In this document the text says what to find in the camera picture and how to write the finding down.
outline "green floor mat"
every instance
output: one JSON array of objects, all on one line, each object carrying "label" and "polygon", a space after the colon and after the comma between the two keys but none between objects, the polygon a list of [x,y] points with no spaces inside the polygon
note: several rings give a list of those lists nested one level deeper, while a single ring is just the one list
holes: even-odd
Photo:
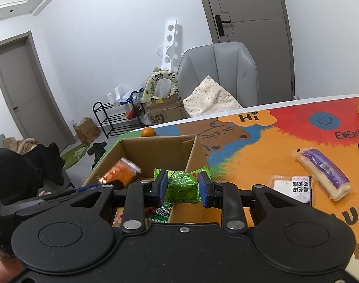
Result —
[{"label": "green floor mat", "polygon": [[79,144],[78,146],[72,148],[70,151],[64,153],[61,158],[66,161],[64,169],[71,168],[75,165],[79,159],[81,159],[88,150],[90,144]]}]

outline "purple wrapper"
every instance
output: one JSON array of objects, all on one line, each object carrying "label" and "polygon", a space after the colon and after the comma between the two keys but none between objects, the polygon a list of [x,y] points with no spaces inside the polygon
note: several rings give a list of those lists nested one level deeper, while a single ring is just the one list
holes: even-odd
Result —
[{"label": "purple wrapper", "polygon": [[345,174],[317,149],[304,151],[301,155],[309,158],[310,161],[326,175],[329,181],[333,183],[335,188],[339,188],[339,186],[349,183]]}]

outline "polka dot pillow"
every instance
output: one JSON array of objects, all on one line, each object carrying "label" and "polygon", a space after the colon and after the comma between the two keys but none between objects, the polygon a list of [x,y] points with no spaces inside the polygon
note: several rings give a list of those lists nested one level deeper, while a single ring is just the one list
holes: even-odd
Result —
[{"label": "polka dot pillow", "polygon": [[194,89],[192,94],[183,101],[183,104],[190,117],[226,112],[242,107],[229,92],[210,76],[206,77]]}]

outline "orange speech bubble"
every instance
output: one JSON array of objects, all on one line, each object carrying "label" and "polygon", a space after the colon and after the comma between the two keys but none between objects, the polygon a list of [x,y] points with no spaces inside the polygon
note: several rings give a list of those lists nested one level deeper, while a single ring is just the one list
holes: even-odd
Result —
[{"label": "orange speech bubble", "polygon": [[241,127],[250,127],[252,125],[273,125],[276,118],[271,116],[269,110],[260,110],[258,112],[241,113],[236,115],[219,117],[221,122],[233,122]]}]

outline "cardboard box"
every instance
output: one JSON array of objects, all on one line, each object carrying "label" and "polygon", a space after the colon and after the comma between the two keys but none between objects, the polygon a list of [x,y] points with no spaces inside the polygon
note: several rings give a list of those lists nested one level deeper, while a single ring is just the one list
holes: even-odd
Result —
[{"label": "cardboard box", "polygon": [[175,94],[143,106],[152,125],[188,118],[182,100]]},{"label": "cardboard box", "polygon": [[90,144],[97,137],[100,136],[100,131],[90,118],[84,118],[80,125],[73,125],[80,141],[85,144]]},{"label": "cardboard box", "polygon": [[97,177],[101,178],[122,157],[141,169],[139,179],[153,180],[155,168],[192,172],[208,165],[196,135],[122,138],[97,164],[84,185],[96,183]]},{"label": "cardboard box", "polygon": [[[154,169],[192,172],[208,165],[196,135],[123,138],[97,164],[83,186],[96,183],[120,158],[125,157],[141,169],[133,181],[153,180]],[[175,203],[169,222],[220,222],[221,210],[205,209],[202,203]]]}]

